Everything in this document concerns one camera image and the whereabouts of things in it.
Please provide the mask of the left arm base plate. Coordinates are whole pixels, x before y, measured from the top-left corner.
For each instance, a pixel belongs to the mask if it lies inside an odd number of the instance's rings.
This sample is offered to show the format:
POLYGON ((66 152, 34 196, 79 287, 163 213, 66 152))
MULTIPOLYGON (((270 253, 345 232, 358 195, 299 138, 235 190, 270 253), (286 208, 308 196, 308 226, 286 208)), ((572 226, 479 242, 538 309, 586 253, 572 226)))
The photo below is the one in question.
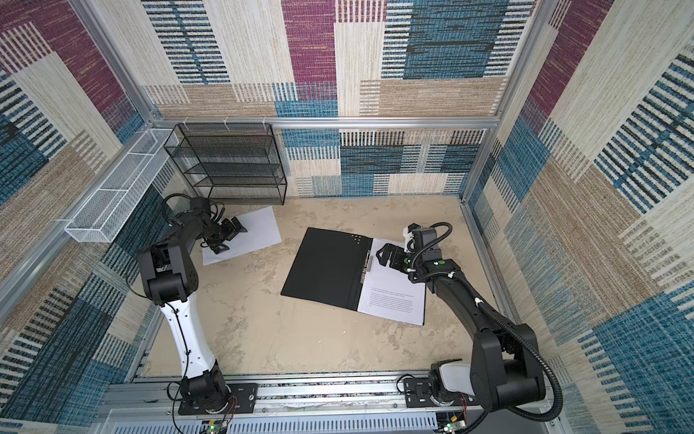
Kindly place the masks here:
POLYGON ((182 401, 176 416, 212 415, 213 417, 250 414, 254 412, 258 397, 257 383, 227 383, 222 397, 182 401))

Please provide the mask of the orange black file folder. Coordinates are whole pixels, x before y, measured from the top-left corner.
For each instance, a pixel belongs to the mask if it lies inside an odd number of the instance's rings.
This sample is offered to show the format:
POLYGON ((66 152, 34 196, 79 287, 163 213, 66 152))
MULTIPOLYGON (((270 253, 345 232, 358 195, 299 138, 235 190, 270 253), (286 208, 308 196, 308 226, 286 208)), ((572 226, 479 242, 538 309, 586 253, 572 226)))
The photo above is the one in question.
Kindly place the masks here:
POLYGON ((373 239, 308 228, 280 294, 358 312, 363 263, 373 239))

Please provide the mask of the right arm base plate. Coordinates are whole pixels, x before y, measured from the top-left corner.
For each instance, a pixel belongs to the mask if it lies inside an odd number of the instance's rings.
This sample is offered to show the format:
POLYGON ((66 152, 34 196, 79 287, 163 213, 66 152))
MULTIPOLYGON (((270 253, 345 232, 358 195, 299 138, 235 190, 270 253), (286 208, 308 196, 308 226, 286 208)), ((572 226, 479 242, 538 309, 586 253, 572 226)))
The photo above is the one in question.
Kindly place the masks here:
POLYGON ((448 392, 428 378, 403 374, 396 381, 396 389, 405 397, 408 408, 458 407, 477 405, 475 396, 462 392, 448 392))

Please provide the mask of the silver folder clip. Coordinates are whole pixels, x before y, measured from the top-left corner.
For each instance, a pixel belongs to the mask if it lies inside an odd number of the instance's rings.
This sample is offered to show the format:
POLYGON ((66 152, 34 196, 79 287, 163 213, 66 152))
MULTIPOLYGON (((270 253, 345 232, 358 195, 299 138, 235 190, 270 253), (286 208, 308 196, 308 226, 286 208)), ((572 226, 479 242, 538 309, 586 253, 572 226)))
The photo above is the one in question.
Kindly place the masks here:
POLYGON ((372 267, 372 260, 373 260, 372 251, 368 250, 367 254, 366 254, 366 259, 363 263, 363 276, 365 276, 370 271, 370 267, 372 267))

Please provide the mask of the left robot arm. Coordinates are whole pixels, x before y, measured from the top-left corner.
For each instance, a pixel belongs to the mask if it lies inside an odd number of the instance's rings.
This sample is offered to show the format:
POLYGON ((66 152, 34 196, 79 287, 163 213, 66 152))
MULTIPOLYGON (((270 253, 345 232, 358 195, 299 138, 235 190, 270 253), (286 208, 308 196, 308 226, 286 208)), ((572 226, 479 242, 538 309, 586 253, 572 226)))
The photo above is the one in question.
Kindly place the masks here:
POLYGON ((229 406, 231 392, 202 332, 196 297, 200 279, 191 251, 201 242, 222 253, 228 242, 247 231, 224 211, 224 204, 206 197, 172 193, 163 202, 168 232, 137 253, 144 298, 166 318, 181 360, 179 392, 173 399, 209 413, 229 406))

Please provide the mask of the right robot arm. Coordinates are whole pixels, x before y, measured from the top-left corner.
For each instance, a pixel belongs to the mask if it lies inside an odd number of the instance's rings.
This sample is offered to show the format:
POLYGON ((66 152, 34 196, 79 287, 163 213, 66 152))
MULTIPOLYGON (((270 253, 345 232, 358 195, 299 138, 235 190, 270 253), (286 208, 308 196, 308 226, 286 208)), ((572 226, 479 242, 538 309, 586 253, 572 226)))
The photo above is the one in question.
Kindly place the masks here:
POLYGON ((448 222, 429 227, 411 224, 404 230, 404 247, 387 243, 375 256, 381 266, 404 273, 411 283, 423 283, 471 336, 466 394, 487 412, 518 412, 522 405, 546 397, 546 370, 538 360, 536 336, 527 325, 513 323, 492 307, 455 261, 442 256, 439 244, 451 233, 448 222))

